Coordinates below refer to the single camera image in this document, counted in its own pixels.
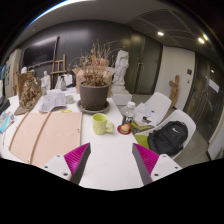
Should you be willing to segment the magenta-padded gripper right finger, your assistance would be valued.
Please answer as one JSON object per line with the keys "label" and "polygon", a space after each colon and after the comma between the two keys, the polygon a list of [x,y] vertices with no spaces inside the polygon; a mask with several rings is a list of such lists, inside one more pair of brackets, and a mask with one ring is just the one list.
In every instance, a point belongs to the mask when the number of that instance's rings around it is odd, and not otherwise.
{"label": "magenta-padded gripper right finger", "polygon": [[167,154],[158,155],[139,144],[133,144],[132,153],[143,185],[148,185],[181,170],[181,167]]}

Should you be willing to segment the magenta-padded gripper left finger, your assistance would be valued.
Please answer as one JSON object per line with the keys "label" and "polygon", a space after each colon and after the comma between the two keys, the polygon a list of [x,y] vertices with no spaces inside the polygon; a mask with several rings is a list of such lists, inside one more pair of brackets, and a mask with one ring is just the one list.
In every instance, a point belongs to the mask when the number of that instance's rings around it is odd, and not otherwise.
{"label": "magenta-padded gripper left finger", "polygon": [[65,155],[55,155],[43,166],[43,169],[78,185],[90,153],[91,145],[86,143]]}

